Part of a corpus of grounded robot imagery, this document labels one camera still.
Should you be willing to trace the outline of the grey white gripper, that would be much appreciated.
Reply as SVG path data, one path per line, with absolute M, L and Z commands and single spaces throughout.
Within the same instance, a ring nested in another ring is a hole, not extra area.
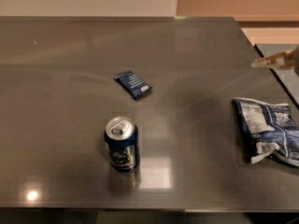
M 257 59 L 251 66 L 254 68 L 289 69 L 294 67 L 294 69 L 299 69 L 299 46 L 293 50 L 285 50 Z

